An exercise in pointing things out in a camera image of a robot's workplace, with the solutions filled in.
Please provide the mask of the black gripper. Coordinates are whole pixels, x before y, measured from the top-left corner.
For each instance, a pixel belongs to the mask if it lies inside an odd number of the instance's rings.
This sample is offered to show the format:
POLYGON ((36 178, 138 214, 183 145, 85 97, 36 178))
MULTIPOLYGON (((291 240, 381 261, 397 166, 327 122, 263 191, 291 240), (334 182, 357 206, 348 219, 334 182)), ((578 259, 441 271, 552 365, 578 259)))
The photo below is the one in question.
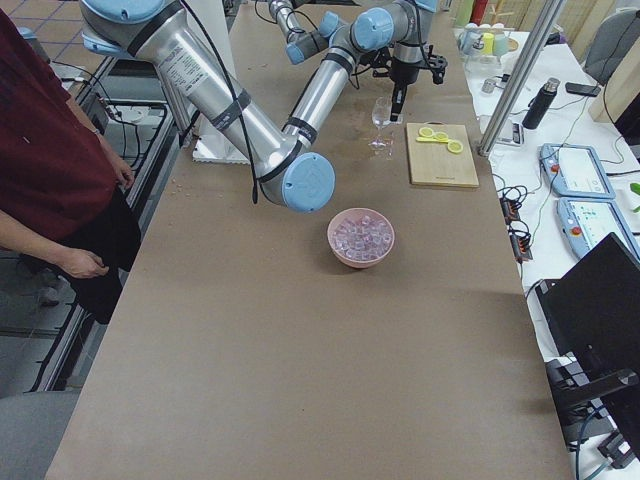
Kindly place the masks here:
POLYGON ((431 44, 395 43, 394 53, 388 47, 375 52, 370 66, 374 77, 388 77, 394 83, 390 121, 400 120, 407 94, 407 86, 414 84, 422 70, 430 71, 436 85, 444 82, 448 62, 444 56, 433 53, 431 44))

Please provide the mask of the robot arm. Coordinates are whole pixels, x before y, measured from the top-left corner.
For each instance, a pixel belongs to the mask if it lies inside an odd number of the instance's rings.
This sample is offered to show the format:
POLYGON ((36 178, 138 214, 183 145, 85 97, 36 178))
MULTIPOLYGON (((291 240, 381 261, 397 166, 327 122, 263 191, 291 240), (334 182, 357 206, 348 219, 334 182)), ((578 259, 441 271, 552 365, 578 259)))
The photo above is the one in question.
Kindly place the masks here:
POLYGON ((334 12, 328 12, 319 25, 306 31, 300 25, 297 9, 307 1, 268 1, 269 14, 285 37, 285 53, 293 65, 298 65, 329 47, 331 36, 347 24, 334 12))
POLYGON ((189 28, 183 1, 83 1, 85 46, 103 55, 133 57, 154 65, 250 162, 255 193, 298 212, 322 208, 335 187, 331 163, 311 151, 318 131, 360 64, 380 67, 378 53, 393 49, 390 120, 401 115, 409 85, 422 70, 442 83, 447 61, 432 52, 429 29, 435 1, 393 1, 368 9, 351 23, 328 12, 318 30, 302 32, 296 1, 272 1, 269 12, 290 39, 290 59, 323 54, 287 122, 276 126, 229 73, 211 40, 189 28))

